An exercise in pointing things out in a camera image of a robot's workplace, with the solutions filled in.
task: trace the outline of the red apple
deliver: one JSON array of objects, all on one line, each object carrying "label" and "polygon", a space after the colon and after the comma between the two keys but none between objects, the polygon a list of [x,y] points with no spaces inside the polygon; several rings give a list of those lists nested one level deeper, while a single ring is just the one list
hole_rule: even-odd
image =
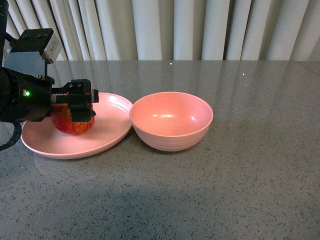
[{"label": "red apple", "polygon": [[70,135],[83,134],[92,127],[95,121],[95,116],[92,116],[90,121],[72,122],[67,103],[52,104],[50,117],[56,129]]}]

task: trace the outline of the black cable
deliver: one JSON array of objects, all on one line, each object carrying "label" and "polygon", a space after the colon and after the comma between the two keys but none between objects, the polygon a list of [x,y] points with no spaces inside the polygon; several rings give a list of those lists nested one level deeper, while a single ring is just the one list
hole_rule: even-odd
[{"label": "black cable", "polygon": [[5,33],[5,39],[8,41],[8,42],[12,42],[12,43],[16,43],[18,41],[18,39],[14,38],[13,36],[11,36],[9,33]]},{"label": "black cable", "polygon": [[10,148],[11,146],[15,145],[19,141],[21,133],[22,133],[21,125],[18,121],[15,121],[15,122],[13,122],[13,126],[14,126],[14,130],[13,130],[13,134],[12,134],[11,138],[9,139],[9,141],[7,143],[0,146],[0,152],[2,150]]}]

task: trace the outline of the pink plate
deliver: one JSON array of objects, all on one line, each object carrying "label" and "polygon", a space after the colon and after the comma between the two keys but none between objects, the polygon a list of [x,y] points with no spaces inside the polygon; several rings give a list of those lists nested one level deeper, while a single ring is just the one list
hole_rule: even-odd
[{"label": "pink plate", "polygon": [[101,153],[120,142],[132,127],[129,112],[132,103],[112,93],[99,93],[93,126],[84,134],[73,136],[58,131],[51,118],[27,121],[21,140],[33,152],[53,159],[79,159]]}]

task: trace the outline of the pink bowl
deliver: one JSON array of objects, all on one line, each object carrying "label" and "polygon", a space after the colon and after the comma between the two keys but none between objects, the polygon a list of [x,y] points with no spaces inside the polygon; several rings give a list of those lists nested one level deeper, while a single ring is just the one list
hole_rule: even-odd
[{"label": "pink bowl", "polygon": [[167,152],[188,149],[207,133],[214,112],[201,98],[183,92],[158,92],[142,97],[130,109],[138,136]]}]

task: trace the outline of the robotic arm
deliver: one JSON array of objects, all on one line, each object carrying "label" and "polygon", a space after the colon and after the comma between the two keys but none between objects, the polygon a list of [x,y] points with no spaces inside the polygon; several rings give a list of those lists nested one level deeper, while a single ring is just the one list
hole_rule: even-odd
[{"label": "robotic arm", "polygon": [[[6,33],[9,4],[0,0],[0,122],[13,123],[11,139],[0,151],[14,145],[21,136],[21,122],[40,122],[49,116],[51,104],[68,104],[73,122],[87,122],[95,115],[92,103],[99,91],[88,79],[76,79],[53,88],[48,64],[62,48],[51,28],[25,30],[19,39]],[[2,67],[5,40],[11,50]]]}]

